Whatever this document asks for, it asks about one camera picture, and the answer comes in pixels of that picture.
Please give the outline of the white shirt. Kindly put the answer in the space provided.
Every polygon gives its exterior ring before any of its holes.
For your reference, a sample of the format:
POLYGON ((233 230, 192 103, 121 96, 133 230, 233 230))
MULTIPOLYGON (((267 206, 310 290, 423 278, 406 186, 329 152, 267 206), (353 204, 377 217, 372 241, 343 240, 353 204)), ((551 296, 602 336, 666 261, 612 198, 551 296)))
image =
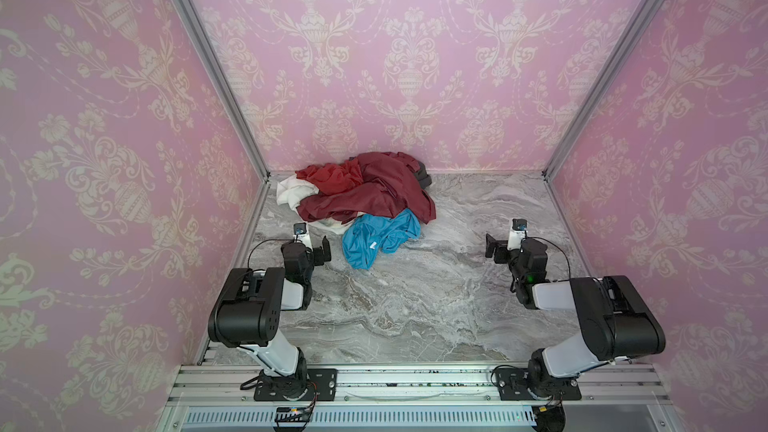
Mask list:
MULTIPOLYGON (((298 213, 300 202, 311 196, 319 194, 319 189, 312 183, 298 179, 295 174, 280 181, 276 185, 276 203, 278 206, 286 205, 293 212, 298 213)), ((342 223, 336 219, 327 218, 320 220, 304 219, 309 225, 323 232, 343 235, 352 225, 353 221, 342 223)))

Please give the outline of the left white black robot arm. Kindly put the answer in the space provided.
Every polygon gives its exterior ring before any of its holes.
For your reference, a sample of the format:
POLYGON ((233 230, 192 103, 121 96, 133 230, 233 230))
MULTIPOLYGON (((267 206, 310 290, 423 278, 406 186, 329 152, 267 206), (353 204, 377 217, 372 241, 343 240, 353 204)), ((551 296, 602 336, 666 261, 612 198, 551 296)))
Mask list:
POLYGON ((283 265, 230 271, 211 310, 209 340, 247 353, 261 367, 240 385, 254 400, 326 401, 335 399, 338 371, 311 368, 303 351, 280 330, 283 312, 304 311, 313 296, 312 275, 332 258, 329 241, 319 247, 294 238, 280 248, 283 265))

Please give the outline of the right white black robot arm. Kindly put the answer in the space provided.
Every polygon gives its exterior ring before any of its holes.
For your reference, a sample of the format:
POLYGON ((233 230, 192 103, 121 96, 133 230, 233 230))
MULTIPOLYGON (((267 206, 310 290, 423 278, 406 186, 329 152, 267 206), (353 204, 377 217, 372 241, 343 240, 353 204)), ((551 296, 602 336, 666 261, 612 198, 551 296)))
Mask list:
POLYGON ((664 351, 663 328, 628 277, 551 281, 547 245, 525 234, 506 241, 487 235, 485 256, 508 267, 510 290, 523 307, 573 311, 579 326, 559 344, 535 350, 524 368, 494 367, 489 379, 501 400, 578 401, 583 373, 664 351))

